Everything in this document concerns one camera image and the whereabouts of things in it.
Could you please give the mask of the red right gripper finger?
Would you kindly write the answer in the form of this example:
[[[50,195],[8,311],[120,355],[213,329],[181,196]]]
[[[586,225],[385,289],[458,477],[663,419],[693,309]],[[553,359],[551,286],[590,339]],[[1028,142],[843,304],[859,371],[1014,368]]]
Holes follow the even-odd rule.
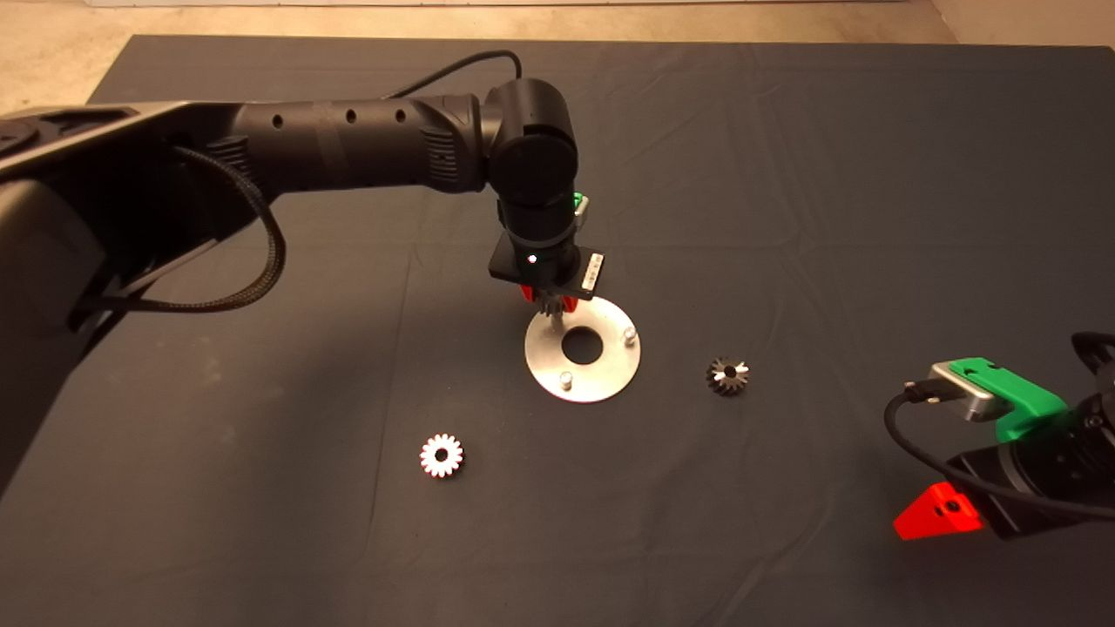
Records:
[[[895,532],[904,541],[956,536],[983,530],[985,522],[968,496],[950,482],[925,488],[895,518]]]

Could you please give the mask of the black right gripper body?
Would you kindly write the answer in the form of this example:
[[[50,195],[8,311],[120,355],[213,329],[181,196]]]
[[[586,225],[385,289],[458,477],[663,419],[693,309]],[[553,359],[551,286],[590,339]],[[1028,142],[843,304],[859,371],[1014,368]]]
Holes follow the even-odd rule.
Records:
[[[1114,504],[1111,422],[1098,416],[1064,416],[1009,443],[967,451],[951,467],[1028,496],[1111,509]],[[1001,539],[1036,536],[1080,524],[1083,517],[1059,515],[1002,496],[964,496]]]

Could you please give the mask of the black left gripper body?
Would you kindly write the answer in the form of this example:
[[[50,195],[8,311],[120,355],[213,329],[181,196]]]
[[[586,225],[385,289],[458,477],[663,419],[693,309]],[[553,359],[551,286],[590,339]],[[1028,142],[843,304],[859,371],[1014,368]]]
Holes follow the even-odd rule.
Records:
[[[502,237],[487,270],[491,278],[533,287],[535,301],[545,296],[591,300],[597,296],[604,264],[601,251],[575,245],[572,239],[563,239],[558,245],[534,247]]]

